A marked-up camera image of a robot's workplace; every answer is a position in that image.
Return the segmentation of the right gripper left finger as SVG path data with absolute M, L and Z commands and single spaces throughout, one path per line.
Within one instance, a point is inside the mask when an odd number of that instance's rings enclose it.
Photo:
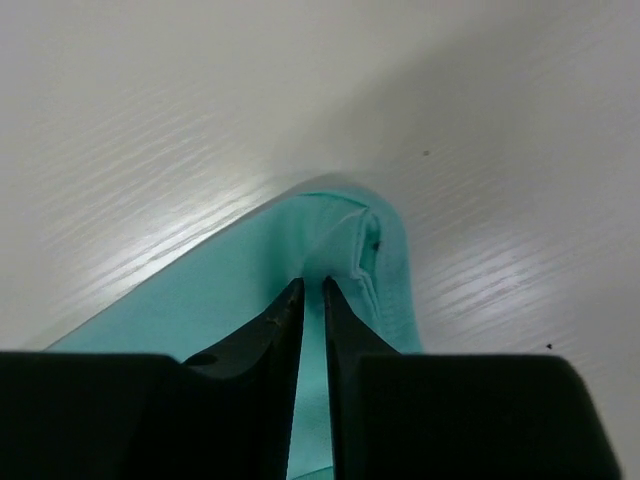
M 177 361 L 5 352 L 5 479 L 283 479 L 304 320 L 293 280 L 238 330 Z

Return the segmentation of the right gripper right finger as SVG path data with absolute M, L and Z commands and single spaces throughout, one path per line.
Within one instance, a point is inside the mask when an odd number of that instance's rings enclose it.
M 403 354 L 323 284 L 339 479 L 618 479 L 588 389 L 550 355 Z

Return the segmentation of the teal t shirt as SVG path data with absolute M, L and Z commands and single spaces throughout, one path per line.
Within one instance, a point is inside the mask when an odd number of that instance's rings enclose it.
M 305 319 L 287 475 L 333 477 L 322 284 L 403 353 L 418 353 L 404 224 L 361 189 L 295 194 L 247 215 L 53 345 L 56 352 L 162 353 L 184 360 L 261 313 L 293 280 Z

